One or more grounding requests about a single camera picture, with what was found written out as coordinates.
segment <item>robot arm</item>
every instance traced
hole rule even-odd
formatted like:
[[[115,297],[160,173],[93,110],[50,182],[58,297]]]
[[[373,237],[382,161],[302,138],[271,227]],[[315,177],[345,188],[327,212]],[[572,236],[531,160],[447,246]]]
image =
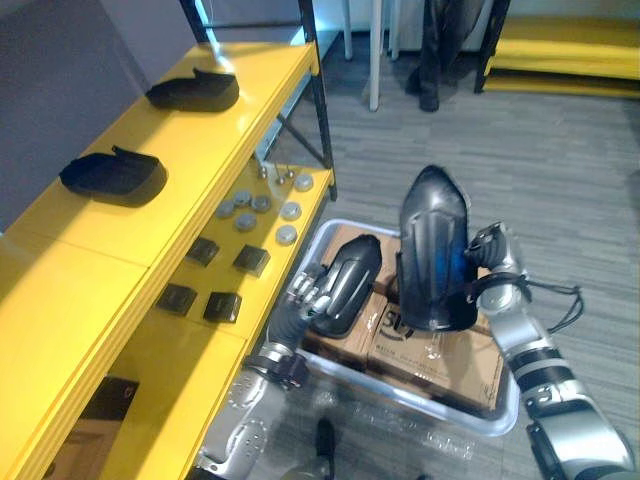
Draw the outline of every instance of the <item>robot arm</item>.
[[[515,236],[502,223],[491,225],[478,232],[466,254],[497,279],[485,280],[477,305],[489,319],[533,420],[527,433],[544,478],[637,478],[629,473],[635,466],[625,440],[576,379],[547,330],[527,312],[528,300],[515,282],[526,275]]]
[[[266,340],[229,389],[227,402],[209,426],[188,480],[244,480],[264,449],[284,395],[300,387],[308,370],[295,353],[313,322],[323,334],[346,335],[380,270],[380,242],[361,235],[344,244],[330,267],[299,273],[276,307]]]

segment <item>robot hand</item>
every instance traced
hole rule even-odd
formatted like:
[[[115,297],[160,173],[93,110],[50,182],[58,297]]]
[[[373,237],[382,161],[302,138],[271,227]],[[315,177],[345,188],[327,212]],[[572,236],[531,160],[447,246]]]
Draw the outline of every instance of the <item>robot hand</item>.
[[[244,480],[262,453],[271,422],[285,404],[285,391],[300,387],[308,371],[304,357],[296,355],[301,335],[330,298],[316,287],[323,267],[300,273],[285,293],[267,329],[257,355],[245,366],[229,389],[227,403],[207,430],[187,480]]]
[[[520,387],[527,427],[545,479],[638,478],[631,449],[527,312],[530,293],[518,241],[503,223],[476,235],[466,256],[492,274],[475,282],[478,309]]]

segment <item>gray round puck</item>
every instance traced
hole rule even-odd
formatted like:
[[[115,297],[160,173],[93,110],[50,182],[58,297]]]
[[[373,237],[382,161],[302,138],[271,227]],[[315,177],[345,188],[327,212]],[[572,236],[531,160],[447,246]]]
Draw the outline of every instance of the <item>gray round puck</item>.
[[[313,188],[313,177],[308,173],[301,173],[293,182],[293,187],[299,192],[308,192]]]
[[[267,195],[258,195],[251,200],[251,208],[258,213],[264,213],[271,208],[271,199]]]
[[[283,225],[276,230],[276,242],[280,245],[291,245],[298,238],[298,232],[293,225]]]
[[[241,232],[248,232],[253,230],[256,226],[257,220],[253,213],[243,213],[238,215],[235,221],[235,226]]]
[[[231,200],[222,202],[220,205],[218,205],[218,208],[216,208],[216,217],[229,218],[233,215],[233,210],[235,208],[236,207]]]
[[[296,220],[300,215],[302,215],[302,209],[297,202],[287,202],[280,209],[280,216],[287,221]]]
[[[251,192],[249,190],[238,190],[233,196],[233,203],[236,207],[246,207],[251,203]]]

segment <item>yellow shelving unit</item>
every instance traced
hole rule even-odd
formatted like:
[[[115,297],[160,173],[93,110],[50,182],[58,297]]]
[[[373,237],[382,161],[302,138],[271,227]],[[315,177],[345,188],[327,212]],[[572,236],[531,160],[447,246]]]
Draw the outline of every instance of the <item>yellow shelving unit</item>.
[[[487,90],[640,97],[640,22],[507,17]]]
[[[314,43],[226,44],[215,55],[209,46],[194,47],[166,78],[231,65],[240,85],[233,107],[217,114],[160,111],[141,98],[86,150],[118,145],[157,156],[168,181],[156,198],[118,207],[75,195],[56,180],[0,237],[0,478],[42,478],[110,369],[141,385],[105,478],[178,478],[186,471],[301,240],[274,244],[275,206],[246,237],[216,236],[221,250],[212,265],[227,262],[245,238],[272,255],[259,282],[228,269],[212,277],[241,292],[236,325],[163,317],[152,305],[172,275],[189,270],[187,249],[203,228],[214,228],[208,222],[234,182],[257,181],[247,161],[304,74],[317,74],[317,58]],[[309,172],[315,186],[297,200],[300,237],[333,183],[332,170]],[[273,194],[298,198],[284,187]]]
[[[187,285],[198,292],[188,315],[176,318],[152,308],[113,365],[112,373],[136,379],[140,387],[102,480],[168,480],[186,474],[207,426],[224,400],[223,387],[233,378],[261,331],[329,186],[327,170],[294,167],[314,179],[313,189],[301,193],[291,188],[291,182],[276,185],[275,172],[270,172],[269,182],[258,179],[252,167],[245,168],[230,196],[240,189],[268,194],[273,201],[271,209],[258,214],[256,228],[246,233],[234,229],[233,218],[212,218],[201,235],[218,244],[218,254],[206,268],[184,259],[170,279],[171,283]],[[279,217],[285,201],[300,204],[300,218],[286,222]],[[275,241],[275,232],[282,225],[293,225],[298,231],[294,245],[282,246]],[[245,244],[264,248],[271,255],[259,278],[232,266]],[[242,297],[235,323],[212,325],[203,319],[212,291],[232,291]]]

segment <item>brown cardboard box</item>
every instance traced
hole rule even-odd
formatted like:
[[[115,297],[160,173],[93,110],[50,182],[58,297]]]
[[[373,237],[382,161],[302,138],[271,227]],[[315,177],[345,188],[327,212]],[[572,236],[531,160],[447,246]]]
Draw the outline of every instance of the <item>brown cardboard box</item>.
[[[303,347],[309,352],[336,360],[357,370],[364,370],[367,363],[367,352],[387,306],[387,299],[372,292],[345,338],[328,338],[307,330]]]
[[[43,479],[97,480],[137,388],[137,382],[105,377]]]
[[[419,385],[433,396],[494,410],[502,356],[493,339],[471,330],[443,334],[412,331],[399,322],[399,310],[398,306],[387,304],[371,343],[367,366]],[[439,353],[439,358],[429,357],[429,349],[438,338],[434,335],[441,339],[433,352]]]
[[[330,265],[342,245],[363,234],[374,235],[378,240],[380,240],[380,251],[382,252],[382,267],[380,268],[380,273],[378,273],[378,276],[376,277],[373,289],[377,293],[386,295],[387,287],[396,276],[396,252],[400,250],[399,238],[391,237],[389,235],[380,235],[378,233],[374,233],[371,230],[366,230],[351,225],[340,225],[333,235],[329,247],[324,252],[322,263],[325,265]]]

